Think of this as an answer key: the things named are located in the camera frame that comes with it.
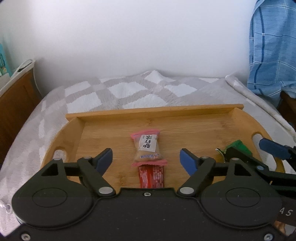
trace bed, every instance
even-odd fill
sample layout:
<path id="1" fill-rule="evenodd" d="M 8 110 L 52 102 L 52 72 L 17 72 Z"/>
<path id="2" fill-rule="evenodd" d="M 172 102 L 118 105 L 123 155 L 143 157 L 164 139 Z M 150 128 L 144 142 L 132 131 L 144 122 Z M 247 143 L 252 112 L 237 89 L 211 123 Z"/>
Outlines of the bed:
<path id="1" fill-rule="evenodd" d="M 0 199 L 10 204 L 16 190 L 39 170 L 51 141 L 67 123 L 66 113 L 237 103 L 244 105 L 244 111 L 253 116 L 274 141 L 296 145 L 295 131 L 276 109 L 234 76 L 223 79 L 165 77 L 154 70 L 136 76 L 92 79 L 58 87 L 35 108 L 12 144 L 0 171 Z M 266 153 L 260 152 L 260 155 L 270 169 L 275 170 L 274 160 Z M 295 173 L 287 162 L 284 166 L 286 172 Z M 5 208 L 0 209 L 0 217 L 3 235 L 19 225 Z"/>

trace white wall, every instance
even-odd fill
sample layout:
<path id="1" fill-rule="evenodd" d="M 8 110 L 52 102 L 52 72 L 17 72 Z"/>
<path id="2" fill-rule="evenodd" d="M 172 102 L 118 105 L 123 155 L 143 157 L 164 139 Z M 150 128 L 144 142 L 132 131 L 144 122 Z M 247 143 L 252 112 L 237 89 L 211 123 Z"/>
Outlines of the white wall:
<path id="1" fill-rule="evenodd" d="M 139 74 L 248 75 L 256 0 L 4 0 L 12 69 L 36 58 L 43 93 L 70 81 Z"/>

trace tray handle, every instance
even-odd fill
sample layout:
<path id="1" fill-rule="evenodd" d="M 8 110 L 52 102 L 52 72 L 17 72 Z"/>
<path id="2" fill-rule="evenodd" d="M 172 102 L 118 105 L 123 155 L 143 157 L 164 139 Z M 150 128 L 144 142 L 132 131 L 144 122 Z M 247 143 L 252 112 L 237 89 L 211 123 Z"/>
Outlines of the tray handle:
<path id="1" fill-rule="evenodd" d="M 235 122 L 236 126 L 240 129 L 240 131 L 244 134 L 243 143 L 251 150 L 254 157 L 261 161 L 261 157 L 257 151 L 257 148 L 253 142 L 253 136 L 256 134 L 260 134 L 263 138 L 267 138 L 271 140 L 270 135 L 267 131 L 260 125 L 258 121 L 256 121 L 252 116 L 247 114 L 241 109 L 234 108 L 230 112 L 230 116 Z M 276 163 L 276 171 L 277 172 L 285 172 L 284 165 L 281 159 L 275 158 Z"/>
<path id="2" fill-rule="evenodd" d="M 64 162 L 74 162 L 85 122 L 79 118 L 71 119 L 56 135 L 43 159 L 41 168 L 49 163 L 55 151 L 62 150 L 66 154 Z"/>

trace silver rivet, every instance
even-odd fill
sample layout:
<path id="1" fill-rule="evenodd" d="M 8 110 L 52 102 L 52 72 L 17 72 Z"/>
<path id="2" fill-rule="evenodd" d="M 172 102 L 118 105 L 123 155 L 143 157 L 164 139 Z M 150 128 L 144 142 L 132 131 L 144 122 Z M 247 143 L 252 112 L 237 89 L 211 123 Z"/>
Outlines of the silver rivet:
<path id="1" fill-rule="evenodd" d="M 260 171 L 263 171 L 264 167 L 263 166 L 257 166 L 257 169 L 260 170 Z"/>
<path id="2" fill-rule="evenodd" d="M 190 187 L 183 187 L 183 188 L 180 188 L 180 192 L 183 194 L 192 194 L 194 193 L 194 189 Z"/>
<path id="3" fill-rule="evenodd" d="M 272 241 L 274 236 L 272 234 L 267 234 L 264 236 L 264 241 Z"/>
<path id="4" fill-rule="evenodd" d="M 99 193 L 101 194 L 110 194 L 113 192 L 113 188 L 111 187 L 102 187 L 99 189 Z"/>
<path id="5" fill-rule="evenodd" d="M 21 237 L 22 240 L 24 240 L 24 241 L 29 241 L 29 240 L 31 240 L 31 237 L 30 237 L 29 234 L 22 234 L 20 237 Z"/>

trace teal box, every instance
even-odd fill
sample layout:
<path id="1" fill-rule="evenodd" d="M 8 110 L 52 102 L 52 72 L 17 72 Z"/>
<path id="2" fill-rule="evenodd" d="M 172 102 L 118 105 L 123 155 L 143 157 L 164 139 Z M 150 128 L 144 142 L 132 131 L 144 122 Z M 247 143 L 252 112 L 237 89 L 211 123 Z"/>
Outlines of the teal box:
<path id="1" fill-rule="evenodd" d="M 0 44 L 0 72 L 2 75 L 9 73 L 9 76 L 12 76 L 12 72 L 8 66 L 3 46 Z"/>

